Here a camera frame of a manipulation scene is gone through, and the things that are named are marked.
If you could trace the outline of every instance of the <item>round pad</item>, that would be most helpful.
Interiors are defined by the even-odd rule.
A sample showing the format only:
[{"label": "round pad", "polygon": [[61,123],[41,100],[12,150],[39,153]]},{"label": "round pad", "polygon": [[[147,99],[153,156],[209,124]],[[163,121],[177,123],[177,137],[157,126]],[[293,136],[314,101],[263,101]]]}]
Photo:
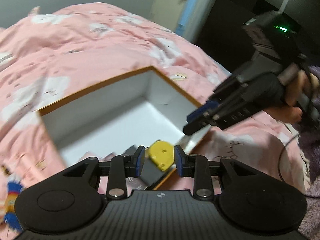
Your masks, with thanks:
[{"label": "round pad", "polygon": [[296,188],[267,176],[239,177],[219,197],[222,212],[242,228],[259,233],[297,229],[307,211]]},{"label": "round pad", "polygon": [[51,190],[38,198],[38,205],[47,211],[62,211],[70,207],[75,196],[65,190]]},{"label": "round pad", "polygon": [[60,177],[24,190],[15,212],[24,229],[42,234],[60,234],[90,223],[102,208],[102,198],[80,178]]}]

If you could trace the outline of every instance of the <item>yellow object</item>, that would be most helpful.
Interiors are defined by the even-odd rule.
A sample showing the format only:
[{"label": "yellow object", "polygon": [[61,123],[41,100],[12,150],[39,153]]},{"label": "yellow object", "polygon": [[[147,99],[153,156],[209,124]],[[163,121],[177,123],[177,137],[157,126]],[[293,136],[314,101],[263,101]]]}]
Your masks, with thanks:
[{"label": "yellow object", "polygon": [[156,141],[148,149],[149,158],[161,171],[166,171],[174,163],[173,145],[165,141]]},{"label": "yellow object", "polygon": [[16,193],[9,193],[7,199],[4,202],[5,211],[14,213],[14,203],[16,202],[16,199],[18,197],[18,194]]}]

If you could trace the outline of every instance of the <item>door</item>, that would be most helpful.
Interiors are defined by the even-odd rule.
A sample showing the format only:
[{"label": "door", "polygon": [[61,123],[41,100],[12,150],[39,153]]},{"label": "door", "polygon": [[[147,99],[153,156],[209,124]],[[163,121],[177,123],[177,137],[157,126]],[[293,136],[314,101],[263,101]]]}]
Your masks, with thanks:
[{"label": "door", "polygon": [[154,0],[150,20],[175,31],[187,0]]}]

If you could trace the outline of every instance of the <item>green led light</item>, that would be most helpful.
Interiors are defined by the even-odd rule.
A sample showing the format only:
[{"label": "green led light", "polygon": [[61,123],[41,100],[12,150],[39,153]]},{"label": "green led light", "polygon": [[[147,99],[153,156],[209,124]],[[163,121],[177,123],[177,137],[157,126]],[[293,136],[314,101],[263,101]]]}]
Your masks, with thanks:
[{"label": "green led light", "polygon": [[280,26],[274,26],[274,27],[280,29],[281,31],[283,31],[285,33],[287,33],[287,31],[286,31],[287,29],[284,28],[284,27],[280,27]]}]

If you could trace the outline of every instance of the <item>gray fabric item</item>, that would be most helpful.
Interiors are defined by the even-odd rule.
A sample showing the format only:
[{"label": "gray fabric item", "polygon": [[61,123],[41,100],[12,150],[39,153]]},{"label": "gray fabric item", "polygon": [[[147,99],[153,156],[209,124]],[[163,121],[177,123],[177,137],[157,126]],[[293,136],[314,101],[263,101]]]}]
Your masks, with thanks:
[{"label": "gray fabric item", "polygon": [[[310,72],[320,79],[320,68],[310,66]],[[320,96],[314,100],[314,106],[320,111]],[[295,125],[295,129],[303,131],[303,124]],[[299,138],[299,147],[305,157],[310,160],[311,187],[307,195],[320,196],[320,130],[303,132]],[[299,231],[305,237],[312,240],[320,239],[320,199],[307,198],[308,211],[305,215]]]}]

